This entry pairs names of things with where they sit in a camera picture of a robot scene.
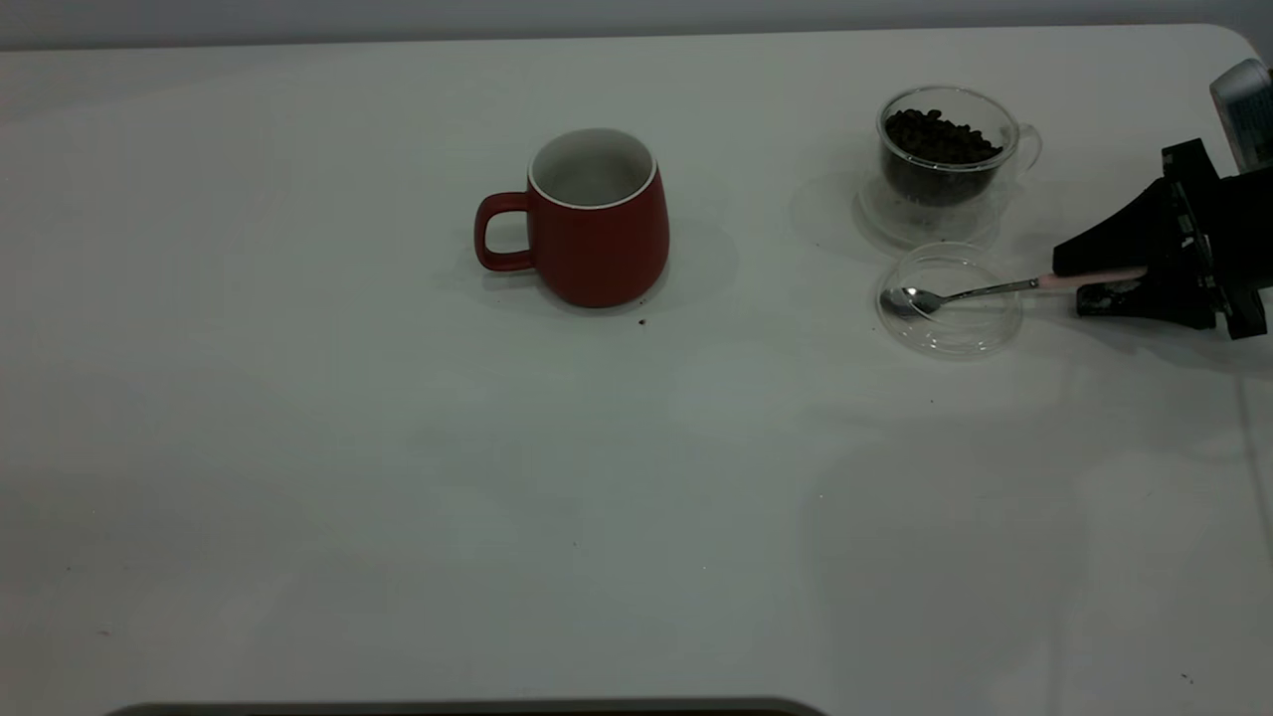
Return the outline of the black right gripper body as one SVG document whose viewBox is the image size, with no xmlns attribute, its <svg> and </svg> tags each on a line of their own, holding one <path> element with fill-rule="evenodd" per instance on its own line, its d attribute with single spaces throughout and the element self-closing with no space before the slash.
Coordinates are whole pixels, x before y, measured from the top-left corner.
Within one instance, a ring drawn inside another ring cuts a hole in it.
<svg viewBox="0 0 1273 716">
<path fill-rule="evenodd" d="M 1272 168 L 1221 177 L 1203 141 L 1164 149 L 1178 240 L 1166 294 L 1169 322 L 1195 330 L 1225 322 L 1228 338 L 1268 333 L 1262 290 L 1272 284 Z"/>
</svg>

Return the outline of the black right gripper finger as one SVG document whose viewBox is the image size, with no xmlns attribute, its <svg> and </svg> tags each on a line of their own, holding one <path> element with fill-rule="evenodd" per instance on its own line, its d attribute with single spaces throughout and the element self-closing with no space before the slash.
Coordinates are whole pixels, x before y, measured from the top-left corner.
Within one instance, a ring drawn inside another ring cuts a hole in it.
<svg viewBox="0 0 1273 716">
<path fill-rule="evenodd" d="M 1181 224 L 1172 185 L 1161 177 L 1129 205 L 1053 250 L 1060 276 L 1144 268 L 1146 276 L 1181 276 Z"/>
<path fill-rule="evenodd" d="M 1209 294 L 1186 282 L 1132 279 L 1081 285 L 1076 293 L 1076 313 L 1155 320 L 1195 330 L 1217 326 Z"/>
</svg>

